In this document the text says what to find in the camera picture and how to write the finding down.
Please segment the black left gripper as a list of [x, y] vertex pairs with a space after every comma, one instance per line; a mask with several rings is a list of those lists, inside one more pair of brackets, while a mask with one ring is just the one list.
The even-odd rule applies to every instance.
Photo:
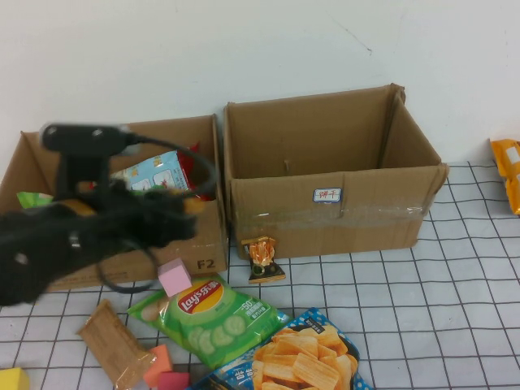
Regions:
[[132, 251], [155, 260], [153, 248], [196, 236], [197, 218], [186, 213], [183, 193], [160, 188], [131, 191], [121, 182], [80, 184], [78, 200], [93, 213], [76, 232], [76, 257], [104, 260]]

